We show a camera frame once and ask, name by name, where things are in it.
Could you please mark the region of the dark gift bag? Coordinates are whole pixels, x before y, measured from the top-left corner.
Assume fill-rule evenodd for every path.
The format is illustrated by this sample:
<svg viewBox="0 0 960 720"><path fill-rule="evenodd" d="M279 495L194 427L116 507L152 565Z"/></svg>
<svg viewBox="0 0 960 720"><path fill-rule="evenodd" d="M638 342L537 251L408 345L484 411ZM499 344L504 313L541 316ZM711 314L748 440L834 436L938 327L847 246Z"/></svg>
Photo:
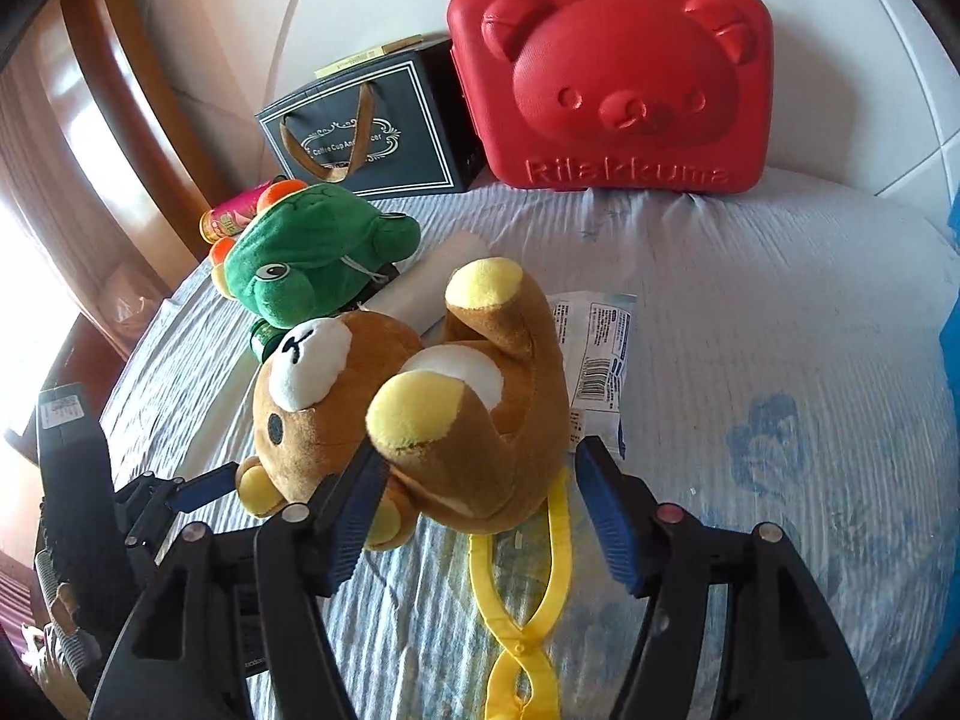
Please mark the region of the dark gift bag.
<svg viewBox="0 0 960 720"><path fill-rule="evenodd" d="M285 176L366 199L464 192L485 169L446 34L295 89L257 124Z"/></svg>

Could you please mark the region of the white wet wipes pack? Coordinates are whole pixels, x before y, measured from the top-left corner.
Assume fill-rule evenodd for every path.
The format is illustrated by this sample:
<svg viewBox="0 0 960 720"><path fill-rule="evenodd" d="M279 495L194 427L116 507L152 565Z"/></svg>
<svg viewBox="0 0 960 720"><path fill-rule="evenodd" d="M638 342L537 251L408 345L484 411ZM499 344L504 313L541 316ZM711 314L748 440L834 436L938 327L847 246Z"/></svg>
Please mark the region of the white wet wipes pack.
<svg viewBox="0 0 960 720"><path fill-rule="evenodd" d="M625 455L622 392L628 371L633 294L573 291L548 298L569 398L569 455L587 436Z"/></svg>

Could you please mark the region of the yellow duck frog-hat plush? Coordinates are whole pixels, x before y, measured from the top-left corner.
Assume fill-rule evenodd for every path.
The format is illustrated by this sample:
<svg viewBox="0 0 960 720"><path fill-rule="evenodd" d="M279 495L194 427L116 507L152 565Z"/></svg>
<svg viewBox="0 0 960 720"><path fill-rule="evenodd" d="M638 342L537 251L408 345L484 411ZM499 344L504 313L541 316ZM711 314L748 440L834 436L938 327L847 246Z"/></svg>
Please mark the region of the yellow duck frog-hat plush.
<svg viewBox="0 0 960 720"><path fill-rule="evenodd" d="M412 216L377 210L342 185L283 179L259 193L239 234L210 247L212 281L224 298L290 330L368 299L420 241Z"/></svg>

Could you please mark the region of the brown bear plush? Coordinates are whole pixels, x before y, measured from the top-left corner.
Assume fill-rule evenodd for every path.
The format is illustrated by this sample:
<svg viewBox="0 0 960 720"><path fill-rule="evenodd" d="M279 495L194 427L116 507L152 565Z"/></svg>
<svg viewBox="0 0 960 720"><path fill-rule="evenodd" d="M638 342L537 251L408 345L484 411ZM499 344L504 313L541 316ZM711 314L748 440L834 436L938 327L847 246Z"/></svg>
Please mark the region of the brown bear plush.
<svg viewBox="0 0 960 720"><path fill-rule="evenodd" d="M478 259L444 289L441 341L372 310L302 322L257 374L247 512L304 504L363 442L389 466L366 543L404 544L420 517L496 535L532 517L565 463L569 400L555 320L519 263Z"/></svg>

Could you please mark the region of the green capped bottle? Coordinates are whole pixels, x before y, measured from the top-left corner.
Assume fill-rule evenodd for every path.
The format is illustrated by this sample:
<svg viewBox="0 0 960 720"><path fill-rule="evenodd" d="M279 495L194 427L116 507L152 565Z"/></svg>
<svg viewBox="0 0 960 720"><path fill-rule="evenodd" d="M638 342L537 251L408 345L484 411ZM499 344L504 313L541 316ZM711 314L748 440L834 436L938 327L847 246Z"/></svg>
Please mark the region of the green capped bottle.
<svg viewBox="0 0 960 720"><path fill-rule="evenodd" d="M265 319L257 319L249 330L249 348L254 358L259 362L267 361L280 346L285 335L285 328L277 328Z"/></svg>

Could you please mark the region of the striped blue white bedsheet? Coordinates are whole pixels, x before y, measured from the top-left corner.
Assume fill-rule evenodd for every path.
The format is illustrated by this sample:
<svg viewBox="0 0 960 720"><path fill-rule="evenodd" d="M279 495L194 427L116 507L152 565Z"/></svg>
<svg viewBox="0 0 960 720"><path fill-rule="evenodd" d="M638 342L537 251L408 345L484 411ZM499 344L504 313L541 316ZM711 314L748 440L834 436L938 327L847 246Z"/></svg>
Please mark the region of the striped blue white bedsheet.
<svg viewBox="0 0 960 720"><path fill-rule="evenodd" d="M946 645L958 439L939 335L953 250L923 213L768 169L732 200L502 185L376 202L517 260L545 293L636 298L623 466L704 525L784 528L832 606L875 718ZM201 265L146 330L103 411L117 486L252 455L252 319ZM644 603L613 582L569 480L574 575L547 644L563 718L607 718ZM422 518L363 553L324 622L361 718L482 718L498 647L467 538Z"/></svg>

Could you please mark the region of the white paper roll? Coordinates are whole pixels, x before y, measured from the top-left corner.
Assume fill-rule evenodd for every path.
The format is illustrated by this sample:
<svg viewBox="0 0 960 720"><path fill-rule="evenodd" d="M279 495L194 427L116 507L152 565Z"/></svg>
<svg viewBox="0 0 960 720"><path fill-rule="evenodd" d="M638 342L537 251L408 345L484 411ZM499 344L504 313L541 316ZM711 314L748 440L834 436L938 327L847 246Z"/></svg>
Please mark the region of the white paper roll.
<svg viewBox="0 0 960 720"><path fill-rule="evenodd" d="M477 234L454 232L373 294L363 309L392 317L423 335L446 314L444 293L452 273L489 253L488 244Z"/></svg>

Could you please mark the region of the red bear suitcase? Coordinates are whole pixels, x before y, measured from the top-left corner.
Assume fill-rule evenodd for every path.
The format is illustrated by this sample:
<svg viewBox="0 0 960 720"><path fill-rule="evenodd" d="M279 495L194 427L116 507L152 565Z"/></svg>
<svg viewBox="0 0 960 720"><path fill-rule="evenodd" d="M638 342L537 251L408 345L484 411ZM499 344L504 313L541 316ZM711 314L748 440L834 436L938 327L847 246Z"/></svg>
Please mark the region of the red bear suitcase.
<svg viewBox="0 0 960 720"><path fill-rule="evenodd" d="M775 38L761 0L451 0L448 28L498 181L740 193L763 174Z"/></svg>

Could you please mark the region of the pink can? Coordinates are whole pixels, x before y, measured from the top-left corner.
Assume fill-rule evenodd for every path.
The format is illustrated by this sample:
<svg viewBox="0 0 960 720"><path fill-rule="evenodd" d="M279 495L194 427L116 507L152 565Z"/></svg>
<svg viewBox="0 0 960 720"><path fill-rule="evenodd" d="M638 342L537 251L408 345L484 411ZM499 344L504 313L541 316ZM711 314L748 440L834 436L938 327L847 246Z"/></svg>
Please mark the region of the pink can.
<svg viewBox="0 0 960 720"><path fill-rule="evenodd" d="M226 202L221 202L205 211L199 220L202 239L209 244L214 244L218 239L232 238L244 231L256 216L260 195L277 181L281 181L281 176L275 176L262 184L246 188Z"/></svg>

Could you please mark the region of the blue plastic storage crate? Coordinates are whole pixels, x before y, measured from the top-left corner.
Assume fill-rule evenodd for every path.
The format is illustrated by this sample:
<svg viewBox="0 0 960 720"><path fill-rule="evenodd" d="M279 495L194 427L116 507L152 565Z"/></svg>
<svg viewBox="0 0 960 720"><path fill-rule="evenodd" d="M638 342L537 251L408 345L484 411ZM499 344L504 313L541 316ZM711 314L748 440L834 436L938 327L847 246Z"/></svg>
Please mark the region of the blue plastic storage crate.
<svg viewBox="0 0 960 720"><path fill-rule="evenodd" d="M960 376L960 349L958 349L958 197L953 197L947 227L949 228L950 243L953 250L952 271L950 272L953 304L950 314L942 325L942 330L940 330L939 343L947 385L952 394L953 403L958 403L958 376Z"/></svg>

